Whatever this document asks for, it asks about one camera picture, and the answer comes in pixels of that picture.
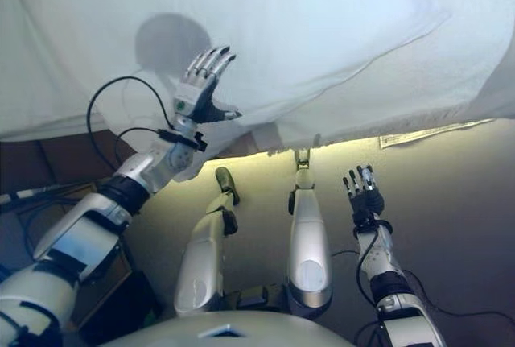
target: black cable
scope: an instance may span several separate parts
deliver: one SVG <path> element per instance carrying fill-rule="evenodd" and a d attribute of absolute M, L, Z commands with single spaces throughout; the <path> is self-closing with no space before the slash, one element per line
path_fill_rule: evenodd
<path fill-rule="evenodd" d="M 417 284 L 420 286 L 420 290 L 422 291 L 422 294 L 424 295 L 424 298 L 426 299 L 426 302 L 436 311 L 439 311 L 445 315 L 448 315 L 448 316 L 454 316 L 454 317 L 469 317 L 469 316 L 483 316 L 483 315 L 497 315 L 497 316 L 500 316 L 500 317 L 503 317 L 505 318 L 509 323 L 510 325 L 513 327 L 513 329 L 515 329 L 515 320 L 509 316 L 509 315 L 506 315 L 505 313 L 503 312 L 500 312 L 500 311 L 478 311 L 478 312 L 463 312 L 463 313 L 457 313 L 457 312 L 451 312 L 451 311 L 448 311 L 446 309 L 441 309 L 439 306 L 437 306 L 435 303 L 433 303 L 431 301 L 431 299 L 429 298 L 429 296 L 427 295 L 427 292 L 426 292 L 426 288 L 424 287 L 424 285 L 422 284 L 422 281 L 418 278 L 418 276 L 410 271 L 409 269 L 404 269 L 403 270 L 405 273 L 408 273 L 409 275 L 411 275 L 411 277 L 414 278 L 414 280 L 417 282 Z"/>
<path fill-rule="evenodd" d="M 122 81 L 122 80 L 136 80 L 136 81 L 139 81 L 140 83 L 146 85 L 146 87 L 152 91 L 152 93 L 157 97 L 158 99 L 158 102 L 159 102 L 159 106 L 161 107 L 161 110 L 163 112 L 163 116 L 165 118 L 165 120 L 167 121 L 167 124 L 168 126 L 171 128 L 171 123 L 170 123 L 170 120 L 168 119 L 168 115 L 167 115 L 167 111 L 165 110 L 164 108 L 164 104 L 163 104 L 163 101 L 161 100 L 161 97 L 158 95 L 158 93 L 156 92 L 156 90 L 150 85 L 148 84 L 146 81 L 144 81 L 143 79 L 140 79 L 139 77 L 136 77 L 136 76 L 120 76 L 120 77 L 117 77 L 116 79 L 112 79 L 111 81 L 108 81 L 107 83 L 105 83 L 104 85 L 102 85 L 96 92 L 95 94 L 93 95 L 93 97 L 91 98 L 91 100 L 89 101 L 89 105 L 88 105 L 88 110 L 86 112 L 86 126 L 88 127 L 88 136 L 89 136 L 89 141 L 91 142 L 91 144 L 93 145 L 93 149 L 95 150 L 95 152 L 98 154 L 98 156 L 104 161 L 105 164 L 107 164 L 109 166 L 109 168 L 113 171 L 116 171 L 116 167 L 105 157 L 105 155 L 102 153 L 102 151 L 100 150 L 100 147 L 97 145 L 97 142 L 95 142 L 95 138 L 93 136 L 93 132 L 91 130 L 91 111 L 93 109 L 93 105 L 95 104 L 95 100 L 97 99 L 97 97 L 105 90 L 107 89 L 109 86 L 113 85 L 114 83 L 117 83 L 119 81 Z"/>
<path fill-rule="evenodd" d="M 378 325 L 379 324 L 379 320 L 375 320 L 375 321 L 370 321 L 368 322 L 367 324 L 364 324 L 361 326 L 360 329 L 358 329 L 356 331 L 356 333 L 354 334 L 354 338 L 352 339 L 352 343 L 354 345 L 358 345 L 358 341 L 360 341 L 360 337 L 361 337 L 361 334 L 367 329 L 367 328 L 370 328 L 372 327 L 373 325 Z"/>
<path fill-rule="evenodd" d="M 331 257 L 335 257 L 335 256 L 338 256 L 340 254 L 357 254 L 358 256 L 360 255 L 360 252 L 358 252 L 357 250 L 348 250 L 348 249 L 344 249 L 344 250 L 338 250 L 337 252 L 331 254 Z"/>
<path fill-rule="evenodd" d="M 377 327 L 373 329 L 372 333 L 370 334 L 369 341 L 367 343 L 367 347 L 372 347 L 373 340 L 377 337 Z"/>
<path fill-rule="evenodd" d="M 114 158 L 116 158 L 118 164 L 123 163 L 122 158 L 120 158 L 120 155 L 118 154 L 118 143 L 120 142 L 120 139 L 122 138 L 123 135 L 125 135 L 131 131 L 150 131 L 150 132 L 154 132 L 155 134 L 158 134 L 157 130 L 153 130 L 151 128 L 146 128 L 146 127 L 132 127 L 132 128 L 128 128 L 125 131 L 122 131 L 120 134 L 117 135 L 116 140 L 114 141 Z"/>
<path fill-rule="evenodd" d="M 22 225 L 22 230 L 23 230 L 23 246 L 25 247 L 25 251 L 27 252 L 27 255 L 31 259 L 34 259 L 33 252 L 34 252 L 35 247 L 31 243 L 31 238 L 29 236 L 29 230 L 31 228 L 31 225 L 32 225 L 32 222 L 34 221 L 34 219 L 36 219 L 43 210 L 46 210 L 55 204 L 75 205 L 78 201 L 79 201 L 78 199 L 74 199 L 74 198 L 58 198 L 58 199 L 52 200 L 52 201 L 34 209 L 34 211 L 31 213 L 31 215 L 27 218 L 25 225 L 23 225 L 23 223 L 20 222 L 20 225 Z"/>
<path fill-rule="evenodd" d="M 0 311 L 0 317 L 2 319 L 4 319 L 4 321 L 7 322 L 12 328 L 14 328 L 18 335 L 26 332 L 27 327 L 22 327 L 21 325 L 18 324 L 18 322 L 16 320 L 14 320 L 12 317 L 7 315 L 6 313 Z"/>
<path fill-rule="evenodd" d="M 379 230 L 378 229 L 376 229 L 376 233 L 373 236 L 373 240 L 370 242 L 369 246 L 367 246 L 367 249 L 363 253 L 363 257 L 360 258 L 360 261 L 357 263 L 357 268 L 356 268 L 356 283 L 357 283 L 357 287 L 360 289 L 360 292 L 363 295 L 363 297 L 365 298 L 365 300 L 367 300 L 369 302 L 369 304 L 371 306 L 373 306 L 374 308 L 376 307 L 376 304 L 372 301 L 372 299 L 369 298 L 369 296 L 366 294 L 365 290 L 363 289 L 363 286 L 361 285 L 360 272 L 361 272 L 361 267 L 363 266 L 363 261 L 369 255 L 370 250 L 372 249 L 373 245 L 377 241 L 377 237 L 379 237 Z"/>

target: robot forearm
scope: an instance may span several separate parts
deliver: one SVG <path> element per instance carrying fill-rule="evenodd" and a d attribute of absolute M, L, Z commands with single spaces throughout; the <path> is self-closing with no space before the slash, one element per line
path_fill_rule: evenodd
<path fill-rule="evenodd" d="M 401 267 L 393 255 L 392 225 L 379 217 L 385 206 L 370 166 L 357 168 L 363 187 L 354 171 L 351 182 L 344 184 L 354 214 L 354 234 L 360 243 L 360 271 L 367 274 L 381 330 L 389 345 L 433 345 L 445 342 L 420 299 L 411 290 Z"/>
<path fill-rule="evenodd" d="M 111 180 L 74 206 L 36 246 L 35 264 L 0 285 L 0 345 L 59 336 L 79 283 L 109 260 L 118 236 L 143 204 L 205 148 L 197 123 L 235 116 L 212 104 L 220 75 L 234 58 L 229 47 L 197 56 L 175 94 L 172 130 L 159 130 L 147 153 L 128 158 Z"/>

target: robot leg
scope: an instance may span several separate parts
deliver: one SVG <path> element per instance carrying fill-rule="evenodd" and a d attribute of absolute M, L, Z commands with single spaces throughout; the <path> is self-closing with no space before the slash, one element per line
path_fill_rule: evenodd
<path fill-rule="evenodd" d="M 223 295 L 222 240 L 237 232 L 232 207 L 239 197 L 234 187 L 226 187 L 231 183 L 228 180 L 232 180 L 227 169 L 219 167 L 216 178 L 222 193 L 209 204 L 206 215 L 193 228 L 184 251 L 174 298 L 178 316 L 217 310 Z"/>

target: floor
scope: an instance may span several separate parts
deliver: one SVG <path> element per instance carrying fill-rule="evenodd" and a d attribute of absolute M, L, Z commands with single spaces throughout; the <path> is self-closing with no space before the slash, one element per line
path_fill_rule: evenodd
<path fill-rule="evenodd" d="M 515 316 L 515 121 L 500 120 L 381 150 L 376 138 L 312 150 L 311 169 L 332 250 L 356 249 L 341 177 L 373 165 L 394 227 L 395 254 L 428 294 L 455 312 L 494 308 Z M 217 195 L 214 171 L 226 166 L 241 195 L 239 232 L 225 240 L 225 290 L 284 279 L 294 185 L 293 152 L 208 162 L 194 179 L 170 183 L 126 232 L 136 263 L 170 305 L 181 252 Z M 334 298 L 317 320 L 342 337 L 374 319 L 355 281 L 356 259 L 333 261 Z M 495 316 L 434 313 L 449 346 L 515 345 L 515 330 Z"/>

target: white sheet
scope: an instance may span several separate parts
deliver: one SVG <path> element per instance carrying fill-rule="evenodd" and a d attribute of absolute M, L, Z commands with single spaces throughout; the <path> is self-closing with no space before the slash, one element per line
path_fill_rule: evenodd
<path fill-rule="evenodd" d="M 266 128 L 256 131 L 253 150 L 460 121 L 455 117 L 464 117 L 463 109 L 509 44 L 514 5 L 513 0 L 438 1 L 452 12 L 440 28 L 385 54 L 344 82 L 374 56 L 440 23 L 443 12 L 435 0 L 19 0 L 25 11 L 9 20 L 14 24 L 10 27 L 4 26 L 2 15 L 0 39 L 5 43 L 13 37 L 9 48 L 35 52 L 9 56 L 1 49 L 2 72 L 8 73 L 0 76 L 2 138 L 40 126 L 34 111 L 38 107 L 51 123 L 47 126 L 63 114 L 76 118 L 97 86 L 141 67 L 145 71 L 139 75 L 170 104 L 175 78 L 198 49 L 210 43 L 230 43 L 239 53 L 218 94 L 222 101 L 238 105 L 246 120 L 244 126 L 206 126 L 211 129 L 208 136 L 224 134 L 210 139 L 208 155 L 252 128 L 249 123 L 276 117 L 280 118 L 271 133 Z M 15 12 L 12 2 L 2 0 L 3 14 Z M 188 36 L 178 37 L 185 30 Z M 42 88 L 38 93 L 36 86 Z M 146 90 L 137 85 L 121 88 L 99 103 L 112 130 L 162 125 L 155 100 Z M 10 96 L 17 102 L 10 102 Z M 34 101 L 27 107 L 20 98 Z M 288 114 L 304 101 L 309 102 Z M 130 143 L 142 149 L 149 140 L 140 135 Z"/>
<path fill-rule="evenodd" d="M 502 78 L 474 102 L 508 49 L 515 0 L 439 2 L 452 13 L 441 27 L 255 130 L 253 149 L 309 147 L 515 115 L 515 46 Z"/>
<path fill-rule="evenodd" d="M 174 82 L 189 60 L 210 44 L 228 43 L 238 59 L 218 96 L 237 105 L 245 117 L 239 121 L 243 127 L 211 136 L 218 146 L 229 144 L 249 125 L 271 122 L 348 79 L 373 58 L 425 35 L 446 16 L 435 0 L 2 0 L 2 4 L 6 15 L 1 36 L 7 40 L 2 48 L 7 74 L 0 78 L 2 138 L 76 117 L 100 84 L 140 68 L 170 104 Z M 134 123 L 163 125 L 146 90 L 129 84 L 122 103 L 120 97 L 120 90 L 111 89 L 99 100 L 99 110 L 112 130 L 120 132 Z M 27 104 L 27 98 L 34 102 Z M 129 142 L 141 150 L 148 138 L 129 137 Z M 210 155 L 216 150 L 212 144 Z"/>

